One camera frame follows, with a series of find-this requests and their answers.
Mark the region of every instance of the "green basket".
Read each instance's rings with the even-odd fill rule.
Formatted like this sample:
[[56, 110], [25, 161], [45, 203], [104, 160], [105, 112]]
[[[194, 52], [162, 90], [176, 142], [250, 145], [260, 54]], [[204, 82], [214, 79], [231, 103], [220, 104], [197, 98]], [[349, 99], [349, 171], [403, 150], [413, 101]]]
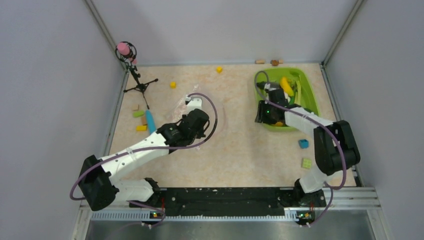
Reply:
[[[320, 109], [318, 108], [317, 101], [315, 100], [314, 91], [312, 91], [312, 87], [309, 84], [308, 78], [304, 74], [304, 72], [298, 68], [293, 67], [273, 67], [264, 69], [268, 76], [270, 82], [276, 82], [279, 83], [282, 77], [287, 77], [288, 79], [291, 79], [293, 81], [299, 80], [300, 86], [301, 86], [301, 97], [300, 97], [300, 105], [303, 108], [311, 110], [314, 114], [317, 116], [320, 116]], [[257, 76], [257, 82], [266, 82], [267, 77], [265, 74], [260, 73]], [[257, 103], [260, 100], [263, 100], [261, 96], [254, 91], [255, 98]], [[294, 127], [291, 126], [271, 126], [269, 124], [262, 124], [266, 129], [272, 132], [289, 132], [297, 130]]]

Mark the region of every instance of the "beige tabletop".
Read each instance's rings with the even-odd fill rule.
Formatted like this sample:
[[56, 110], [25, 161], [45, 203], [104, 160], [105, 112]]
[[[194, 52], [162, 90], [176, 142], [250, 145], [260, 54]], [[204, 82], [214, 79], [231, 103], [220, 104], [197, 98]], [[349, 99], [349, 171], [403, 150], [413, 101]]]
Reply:
[[[300, 131], [270, 132], [255, 123], [253, 80], [257, 71], [270, 68], [269, 64], [149, 66], [139, 67], [140, 82], [158, 78], [151, 84], [145, 97], [156, 127], [175, 122], [182, 112], [185, 94], [200, 90], [212, 97], [218, 106], [218, 130], [198, 148], [177, 150], [156, 158], [132, 171], [126, 180], [153, 178], [160, 187], [289, 187], [308, 170], [301, 168], [302, 158], [314, 159], [312, 139]], [[279, 67], [301, 69], [312, 85], [321, 116], [335, 120], [327, 89], [317, 63], [282, 64]], [[176, 88], [170, 83], [176, 82]], [[127, 88], [136, 85], [130, 76]], [[110, 153], [123, 150], [149, 135], [136, 131], [141, 124], [134, 118], [132, 106], [146, 109], [142, 94], [129, 91], [124, 94]], [[203, 107], [211, 122], [213, 112], [207, 101]], [[298, 140], [309, 140], [309, 148], [301, 149]], [[330, 183], [338, 185], [341, 176]], [[346, 186], [355, 186], [351, 170], [347, 171]]]

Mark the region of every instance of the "gray wall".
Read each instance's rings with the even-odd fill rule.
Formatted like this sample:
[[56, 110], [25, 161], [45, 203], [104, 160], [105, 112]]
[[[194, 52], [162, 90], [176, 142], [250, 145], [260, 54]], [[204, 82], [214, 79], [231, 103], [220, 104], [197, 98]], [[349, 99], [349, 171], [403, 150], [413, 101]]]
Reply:
[[424, 1], [370, 0], [328, 65], [366, 185], [396, 239], [422, 239]]
[[0, 3], [0, 239], [69, 239], [123, 71], [81, 0]]
[[142, 65], [320, 62], [355, 0], [93, 0]]

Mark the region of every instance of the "light green cube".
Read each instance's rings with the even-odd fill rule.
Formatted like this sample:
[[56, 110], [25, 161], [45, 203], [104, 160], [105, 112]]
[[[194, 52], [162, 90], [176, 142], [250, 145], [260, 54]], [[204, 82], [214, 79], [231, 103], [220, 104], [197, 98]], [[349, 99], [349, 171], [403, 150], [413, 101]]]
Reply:
[[312, 160], [309, 158], [302, 158], [302, 168], [310, 169], [312, 167]]
[[132, 113], [132, 116], [134, 118], [138, 118], [138, 117], [143, 116], [144, 114], [145, 114], [145, 111], [135, 111], [135, 112]]

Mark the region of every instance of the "microphone stand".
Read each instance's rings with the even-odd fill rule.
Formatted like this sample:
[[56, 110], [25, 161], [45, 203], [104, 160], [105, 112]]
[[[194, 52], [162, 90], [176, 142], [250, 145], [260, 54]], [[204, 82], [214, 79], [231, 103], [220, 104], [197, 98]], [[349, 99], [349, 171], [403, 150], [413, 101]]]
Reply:
[[149, 86], [149, 84], [157, 82], [157, 81], [159, 81], [159, 79], [156, 78], [153, 81], [149, 81], [149, 82], [146, 82], [146, 83], [140, 83], [139, 78], [141, 77], [141, 75], [140, 75], [140, 73], [136, 72], [137, 67], [134, 66], [134, 65], [126, 64], [126, 69], [131, 72], [131, 75], [134, 78], [137, 85], [135, 87], [125, 89], [123, 92], [126, 93], [126, 92], [131, 91], [131, 90], [136, 90], [136, 91], [141, 92], [141, 94], [143, 94], [143, 98], [144, 98], [144, 101], [146, 103], [147, 109], [149, 110], [150, 107], [149, 107], [149, 104], [147, 103], [147, 100], [146, 100], [146, 97], [145, 97], [145, 91], [147, 90], [147, 87]]

